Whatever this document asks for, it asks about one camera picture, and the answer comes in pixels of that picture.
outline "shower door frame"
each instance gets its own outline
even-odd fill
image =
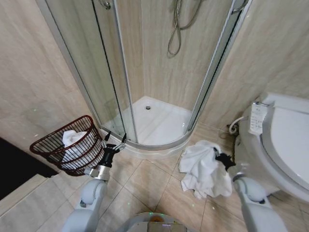
[[[113,11],[114,13],[114,16],[115,16],[115,19],[116,19],[116,23],[117,23],[117,31],[118,31],[118,36],[119,36],[119,40],[120,40],[120,46],[121,48],[123,48],[123,44],[122,44],[122,38],[121,38],[121,31],[120,31],[120,27],[119,27],[119,20],[118,20],[118,12],[117,12],[117,8],[116,8],[116,3],[115,3],[116,0],[112,0],[112,5],[111,5],[111,10]],[[229,37],[229,40],[227,42],[227,44],[225,45],[225,49],[221,55],[221,58],[219,60],[219,63],[217,64],[216,66],[216,71],[214,73],[214,75],[212,77],[208,77],[209,76],[209,70],[210,70],[210,67],[212,65],[212,62],[213,62],[213,59],[214,59],[214,56],[216,55],[216,52],[217,52],[217,48],[218,46],[220,45],[220,42],[221,42],[221,38],[222,38],[222,35],[224,34],[225,32],[225,27],[227,25],[227,22],[234,10],[234,6],[235,6],[235,1],[238,1],[238,0],[233,0],[232,1],[232,4],[231,4],[231,7],[229,9],[229,12],[227,14],[227,17],[226,17],[226,20],[225,20],[225,25],[224,27],[222,28],[222,32],[221,32],[221,35],[219,37],[219,40],[217,42],[217,46],[216,46],[216,49],[212,55],[212,59],[211,59],[211,63],[209,64],[209,67],[208,67],[208,70],[206,72],[206,75],[205,75],[205,78],[204,78],[204,81],[203,81],[203,84],[201,86],[201,89],[200,89],[200,92],[199,92],[199,95],[197,97],[197,101],[196,101],[196,104],[195,104],[195,107],[194,107],[194,110],[192,112],[192,115],[191,115],[191,119],[190,119],[190,122],[189,122],[189,125],[188,125],[188,130],[186,131],[186,133],[183,135],[182,138],[180,138],[179,140],[177,141],[174,141],[172,143],[169,143],[169,144],[165,144],[165,145],[142,145],[142,144],[138,144],[138,143],[135,143],[135,142],[132,142],[132,141],[129,141],[127,140],[127,144],[134,147],[134,148],[137,148],[137,149],[141,149],[141,150],[147,150],[147,151],[159,151],[159,150],[166,150],[166,149],[170,149],[170,148],[174,148],[178,145],[181,145],[183,143],[185,143],[190,135],[192,134],[193,132],[193,128],[195,127],[195,125],[197,124],[197,121],[199,119],[199,116],[201,114],[201,112],[203,111],[205,105],[206,105],[206,102],[207,102],[207,99],[209,98],[209,95],[211,93],[211,90],[213,89],[213,86],[214,86],[214,83],[215,81],[217,80],[219,74],[220,74],[220,71],[222,69],[222,66],[224,64],[224,61],[226,60],[227,58],[227,55],[234,43],[234,40],[236,38],[236,35],[242,25],[242,22],[245,18],[245,15],[250,7],[250,4],[252,2],[252,0],[249,0],[248,3],[246,4],[246,6],[240,11],[238,12],[239,16],[238,16],[238,19],[235,23],[235,26],[230,34],[230,37]],[[96,113],[96,110],[91,102],[91,98],[89,97],[88,95],[88,92],[83,84],[83,81],[79,75],[79,72],[76,68],[76,66],[74,65],[74,61],[72,59],[72,57],[70,56],[70,53],[68,51],[68,48],[66,47],[66,44],[61,36],[61,33],[56,25],[56,22],[54,21],[53,19],[53,16],[52,16],[52,13],[46,3],[46,0],[36,0],[37,2],[37,5],[43,15],[43,17],[45,18],[45,21],[91,111],[91,113],[93,114],[93,116],[95,117],[95,121],[98,125],[100,125],[100,127],[105,130],[105,131],[109,131],[108,128],[104,127],[99,119],[99,116],[98,114]],[[123,49],[122,49],[122,59],[123,59],[123,66],[124,66],[124,70],[125,70],[125,77],[126,77],[126,87],[127,87],[127,91],[129,93],[129,103],[130,103],[130,107],[132,109],[132,101],[131,101],[131,94],[130,94],[130,88],[129,88],[129,82],[128,82],[128,77],[127,77],[127,69],[126,69],[126,63],[125,63],[125,58],[124,58],[124,54],[123,54]],[[205,83],[206,83],[206,80],[210,80],[210,84],[207,88],[205,88]],[[202,98],[202,102],[200,104],[200,106],[197,106],[197,103],[198,103],[198,100]],[[134,131],[136,131],[136,128],[135,128],[135,122],[133,121],[133,126],[134,126]],[[117,133],[113,132],[112,131],[112,135],[117,138],[118,140],[121,140],[122,137],[120,135],[118,135]]]

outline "shower hose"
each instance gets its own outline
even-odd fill
[[[187,25],[181,27],[180,24],[179,24],[179,18],[180,18],[180,12],[181,12],[181,9],[182,9],[182,2],[183,2],[183,0],[174,0],[174,3],[175,3],[175,6],[174,6],[174,25],[175,26],[174,26],[172,34],[170,35],[169,44],[168,44],[168,52],[172,56],[177,55],[177,53],[180,50],[180,47],[182,46],[182,37],[181,37],[180,31],[185,30],[185,29],[187,29],[187,28],[189,28],[193,25],[193,23],[194,23],[194,21],[197,17],[198,11],[201,7],[201,4],[202,4],[202,0],[198,0],[197,9],[195,10],[193,17],[191,18],[191,20],[189,21],[189,23]],[[174,38],[176,31],[177,31],[179,42],[178,42],[177,50],[175,52],[173,52],[173,51],[171,51],[170,46],[171,46],[171,43],[173,41],[173,38]]]

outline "wall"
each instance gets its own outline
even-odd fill
[[[30,153],[90,112],[35,0],[2,0],[0,28],[0,136]]]
[[[254,0],[199,122],[226,130],[263,91],[309,99],[309,1]]]
[[[117,9],[131,97],[135,102],[145,95],[141,0],[119,0]]]
[[[133,102],[146,95],[192,110],[232,1],[204,0],[193,26],[181,31],[179,54],[171,58],[173,2],[117,1],[128,79]],[[181,25],[189,22],[196,2],[183,2]],[[175,36],[173,50],[177,42]]]
[[[47,3],[101,123],[110,121],[118,105],[91,1]]]
[[[173,29],[173,0],[143,0],[143,58],[145,94],[192,110],[216,47],[230,0],[204,0],[195,23],[181,31],[182,46],[175,57],[167,52]],[[189,22],[197,1],[183,1],[180,24]],[[172,50],[177,50],[174,36]]]

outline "toilet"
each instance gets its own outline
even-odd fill
[[[309,202],[309,100],[263,93],[253,104],[264,112],[262,133],[249,131],[251,105],[239,122],[234,172],[259,181],[267,194],[281,189]]]

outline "toilet seat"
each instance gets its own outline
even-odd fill
[[[269,107],[261,142],[273,163],[309,190],[309,114]]]
[[[250,110],[250,108],[247,108],[243,116],[247,117]],[[287,173],[284,172],[270,157],[264,148],[262,136],[250,134],[248,133],[248,129],[249,123],[247,120],[239,122],[239,136],[246,151],[242,154],[235,154],[236,163],[239,161],[238,164],[243,163],[245,166],[247,166],[247,164],[250,166],[256,166],[257,169],[260,169],[260,172],[262,172],[263,175],[267,176],[267,180],[270,181],[269,183],[273,183],[277,188],[309,202],[309,190],[288,176]],[[247,174],[253,178],[257,175],[256,172]]]

